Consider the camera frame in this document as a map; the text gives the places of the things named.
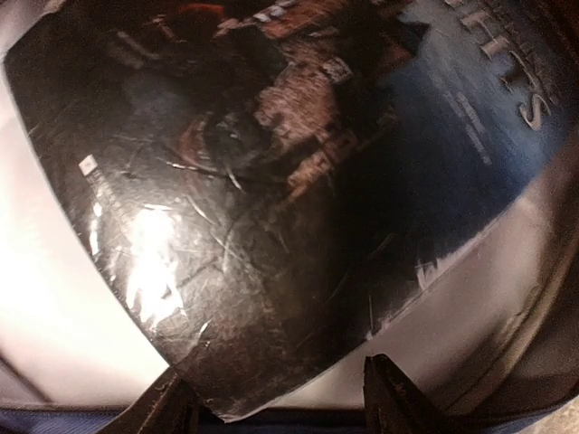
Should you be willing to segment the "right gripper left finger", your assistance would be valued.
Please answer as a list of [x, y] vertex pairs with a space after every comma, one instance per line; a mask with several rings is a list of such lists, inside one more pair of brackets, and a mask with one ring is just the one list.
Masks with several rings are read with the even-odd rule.
[[116, 419], [107, 434], [198, 433], [201, 405], [177, 373], [162, 373]]

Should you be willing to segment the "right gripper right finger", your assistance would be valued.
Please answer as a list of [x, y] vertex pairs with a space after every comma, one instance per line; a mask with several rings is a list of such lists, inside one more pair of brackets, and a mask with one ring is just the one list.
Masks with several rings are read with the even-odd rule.
[[461, 426], [440, 412], [384, 354], [366, 357], [363, 391], [370, 433], [461, 432]]

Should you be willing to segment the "navy blue student backpack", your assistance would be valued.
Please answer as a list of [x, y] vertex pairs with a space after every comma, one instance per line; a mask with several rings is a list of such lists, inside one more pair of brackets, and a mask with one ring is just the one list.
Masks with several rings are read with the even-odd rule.
[[[93, 267], [20, 119], [5, 55], [53, 6], [1, 4], [1, 430], [106, 433], [173, 369]], [[460, 433], [511, 433], [578, 393], [578, 121], [430, 290], [326, 372], [198, 433], [370, 433], [367, 356], [388, 356]]]

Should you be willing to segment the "dark blue hardcover book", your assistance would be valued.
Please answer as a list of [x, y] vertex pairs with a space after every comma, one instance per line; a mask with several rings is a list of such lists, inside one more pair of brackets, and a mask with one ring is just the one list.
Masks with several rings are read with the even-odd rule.
[[55, 201], [240, 420], [430, 290], [577, 124], [575, 1], [66, 1], [5, 55]]

